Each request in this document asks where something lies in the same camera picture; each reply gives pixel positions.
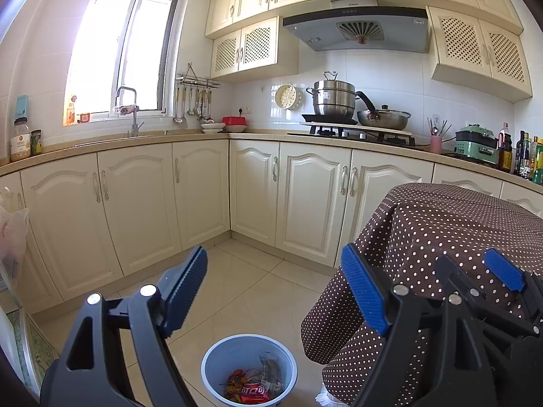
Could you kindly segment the black gas stove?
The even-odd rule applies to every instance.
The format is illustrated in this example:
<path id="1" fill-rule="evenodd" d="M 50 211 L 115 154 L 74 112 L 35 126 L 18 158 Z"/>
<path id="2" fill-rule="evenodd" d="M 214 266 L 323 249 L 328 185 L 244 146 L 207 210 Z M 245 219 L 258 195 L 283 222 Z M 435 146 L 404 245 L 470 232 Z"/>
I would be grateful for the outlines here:
<path id="1" fill-rule="evenodd" d="M 354 119 L 341 116 L 303 115 L 302 126 L 308 128 L 310 136 L 350 141 L 367 141 L 391 146 L 416 146 L 415 138 L 408 131 L 362 125 Z"/>

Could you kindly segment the grey range hood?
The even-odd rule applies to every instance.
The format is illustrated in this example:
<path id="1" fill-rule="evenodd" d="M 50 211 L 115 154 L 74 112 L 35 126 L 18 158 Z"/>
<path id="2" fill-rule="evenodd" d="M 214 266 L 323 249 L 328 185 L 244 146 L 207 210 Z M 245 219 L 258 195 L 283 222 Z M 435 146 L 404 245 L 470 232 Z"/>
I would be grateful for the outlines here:
<path id="1" fill-rule="evenodd" d="M 429 19 L 423 8 L 344 5 L 286 17 L 283 27 L 315 52 L 429 50 Z"/>

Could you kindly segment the cream round strainer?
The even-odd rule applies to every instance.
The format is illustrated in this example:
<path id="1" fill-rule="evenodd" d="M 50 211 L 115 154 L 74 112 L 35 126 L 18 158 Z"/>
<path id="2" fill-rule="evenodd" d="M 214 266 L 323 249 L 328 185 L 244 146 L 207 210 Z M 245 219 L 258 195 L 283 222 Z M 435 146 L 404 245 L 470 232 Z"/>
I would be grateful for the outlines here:
<path id="1" fill-rule="evenodd" d="M 274 100 L 279 109 L 296 110 L 303 105 L 302 93 L 291 84 L 281 84 L 275 91 Z"/>

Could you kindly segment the green yellow bottle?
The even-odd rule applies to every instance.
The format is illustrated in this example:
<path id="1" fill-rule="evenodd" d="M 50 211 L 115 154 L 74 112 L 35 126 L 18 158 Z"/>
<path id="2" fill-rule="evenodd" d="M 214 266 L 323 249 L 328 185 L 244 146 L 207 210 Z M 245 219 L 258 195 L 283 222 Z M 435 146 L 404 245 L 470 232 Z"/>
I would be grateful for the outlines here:
<path id="1" fill-rule="evenodd" d="M 532 163 L 532 181 L 537 185 L 542 185 L 543 183 L 543 144 L 542 140 L 537 140 L 537 145 L 533 152 L 533 163 Z"/>

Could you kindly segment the red white bowl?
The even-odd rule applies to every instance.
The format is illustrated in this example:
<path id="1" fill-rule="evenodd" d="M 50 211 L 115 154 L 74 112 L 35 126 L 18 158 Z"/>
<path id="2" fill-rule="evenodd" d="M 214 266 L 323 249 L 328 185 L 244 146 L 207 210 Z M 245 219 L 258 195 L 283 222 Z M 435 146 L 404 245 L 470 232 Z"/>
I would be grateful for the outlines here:
<path id="1" fill-rule="evenodd" d="M 222 118 L 225 124 L 225 131 L 229 133 L 243 132 L 248 128 L 248 123 L 245 117 L 227 116 Z"/>

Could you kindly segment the light blue trash bin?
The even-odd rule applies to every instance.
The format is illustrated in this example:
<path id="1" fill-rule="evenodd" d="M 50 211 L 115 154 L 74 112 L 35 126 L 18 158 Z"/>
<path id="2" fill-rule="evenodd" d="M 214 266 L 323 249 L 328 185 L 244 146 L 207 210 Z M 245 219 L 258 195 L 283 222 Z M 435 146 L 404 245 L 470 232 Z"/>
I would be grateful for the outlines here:
<path id="1" fill-rule="evenodd" d="M 236 394 L 244 384 L 260 383 L 260 355 L 271 352 L 279 358 L 283 391 L 269 402 L 253 406 L 277 406 L 294 389 L 298 377 L 296 358 L 282 343 L 264 335 L 242 333 L 225 337 L 203 356 L 201 376 L 204 386 L 226 406 L 251 406 L 238 403 Z"/>

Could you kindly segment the white plastic bag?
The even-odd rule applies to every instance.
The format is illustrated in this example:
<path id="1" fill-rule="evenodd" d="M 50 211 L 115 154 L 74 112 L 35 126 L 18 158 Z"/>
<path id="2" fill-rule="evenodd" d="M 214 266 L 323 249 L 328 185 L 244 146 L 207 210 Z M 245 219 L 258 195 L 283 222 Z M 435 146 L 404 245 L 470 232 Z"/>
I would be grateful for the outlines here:
<path id="1" fill-rule="evenodd" d="M 12 287 L 18 285 L 27 251 L 30 211 L 13 213 L 1 207 L 1 272 Z"/>

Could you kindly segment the steel frying pan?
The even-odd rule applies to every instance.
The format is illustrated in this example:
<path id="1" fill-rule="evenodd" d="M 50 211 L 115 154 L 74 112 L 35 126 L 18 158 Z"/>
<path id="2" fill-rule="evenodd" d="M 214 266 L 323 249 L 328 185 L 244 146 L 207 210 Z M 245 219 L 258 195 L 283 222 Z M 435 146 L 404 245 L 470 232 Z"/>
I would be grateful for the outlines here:
<path id="1" fill-rule="evenodd" d="M 387 105 L 376 108 L 373 102 L 362 91 L 356 91 L 355 96 L 366 105 L 365 110 L 357 111 L 358 122 L 363 126 L 404 131 L 408 125 L 411 113 L 390 109 Z"/>

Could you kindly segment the kitchen window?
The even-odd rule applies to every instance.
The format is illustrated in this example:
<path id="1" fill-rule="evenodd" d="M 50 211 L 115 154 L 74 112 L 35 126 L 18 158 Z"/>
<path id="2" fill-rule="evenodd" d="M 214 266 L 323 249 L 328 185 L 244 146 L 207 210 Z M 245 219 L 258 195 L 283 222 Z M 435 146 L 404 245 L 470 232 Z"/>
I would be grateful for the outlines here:
<path id="1" fill-rule="evenodd" d="M 64 91 L 66 127 L 168 113 L 168 63 L 180 0 L 90 0 L 75 35 Z"/>

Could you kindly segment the stainless steel steamer pot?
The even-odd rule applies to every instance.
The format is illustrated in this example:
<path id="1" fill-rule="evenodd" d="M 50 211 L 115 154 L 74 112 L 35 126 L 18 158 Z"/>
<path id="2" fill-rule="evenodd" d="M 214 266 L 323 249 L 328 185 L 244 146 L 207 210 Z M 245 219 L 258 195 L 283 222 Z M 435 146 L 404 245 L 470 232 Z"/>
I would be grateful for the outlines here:
<path id="1" fill-rule="evenodd" d="M 355 109 L 356 93 L 353 84 L 340 81 L 337 72 L 324 71 L 323 79 L 307 87 L 314 113 L 351 119 Z"/>

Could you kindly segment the green electric cooker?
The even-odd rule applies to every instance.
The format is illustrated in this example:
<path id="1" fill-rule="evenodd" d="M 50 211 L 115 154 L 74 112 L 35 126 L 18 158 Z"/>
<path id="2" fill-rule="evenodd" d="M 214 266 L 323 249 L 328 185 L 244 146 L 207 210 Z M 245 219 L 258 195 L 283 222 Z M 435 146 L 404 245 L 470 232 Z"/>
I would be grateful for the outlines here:
<path id="1" fill-rule="evenodd" d="M 469 124 L 455 133 L 454 153 L 462 158 L 497 166 L 498 140 L 493 132 L 479 124 Z"/>

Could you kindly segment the pink utensil cup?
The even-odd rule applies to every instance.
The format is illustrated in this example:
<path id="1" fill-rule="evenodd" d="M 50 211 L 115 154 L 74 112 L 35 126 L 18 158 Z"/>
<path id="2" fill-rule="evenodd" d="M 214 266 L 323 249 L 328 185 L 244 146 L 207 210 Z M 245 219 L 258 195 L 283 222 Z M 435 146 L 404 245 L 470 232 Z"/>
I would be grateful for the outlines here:
<path id="1" fill-rule="evenodd" d="M 430 152 L 433 154 L 441 154 L 443 139 L 441 135 L 432 135 L 430 137 Z"/>

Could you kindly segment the crushed red soda can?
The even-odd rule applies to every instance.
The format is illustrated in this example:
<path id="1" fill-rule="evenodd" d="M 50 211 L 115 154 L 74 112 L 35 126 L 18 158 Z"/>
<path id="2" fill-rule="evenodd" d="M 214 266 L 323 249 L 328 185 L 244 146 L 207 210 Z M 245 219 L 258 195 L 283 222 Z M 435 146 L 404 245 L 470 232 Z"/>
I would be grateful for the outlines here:
<path id="1" fill-rule="evenodd" d="M 269 390 L 260 383 L 244 384 L 236 396 L 241 404 L 254 405 L 270 401 Z"/>

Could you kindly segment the white lidded jar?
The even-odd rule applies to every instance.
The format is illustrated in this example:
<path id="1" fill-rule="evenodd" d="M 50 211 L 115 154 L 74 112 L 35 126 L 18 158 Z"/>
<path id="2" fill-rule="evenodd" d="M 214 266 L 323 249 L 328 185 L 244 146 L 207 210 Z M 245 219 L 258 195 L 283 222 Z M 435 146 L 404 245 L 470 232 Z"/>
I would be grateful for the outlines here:
<path id="1" fill-rule="evenodd" d="M 14 121 L 13 136 L 10 140 L 10 161 L 18 162 L 30 157 L 31 133 L 26 117 L 16 118 Z"/>

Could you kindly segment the clear yellow bread wrapper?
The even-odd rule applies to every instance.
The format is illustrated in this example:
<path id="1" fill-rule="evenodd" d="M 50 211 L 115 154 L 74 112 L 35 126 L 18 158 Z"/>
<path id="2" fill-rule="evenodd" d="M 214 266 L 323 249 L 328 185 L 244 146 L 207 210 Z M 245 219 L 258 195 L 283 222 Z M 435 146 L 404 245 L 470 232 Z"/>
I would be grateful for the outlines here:
<path id="1" fill-rule="evenodd" d="M 260 355 L 262 372 L 260 384 L 271 398 L 279 396 L 283 391 L 283 377 L 279 358 L 271 352 Z"/>

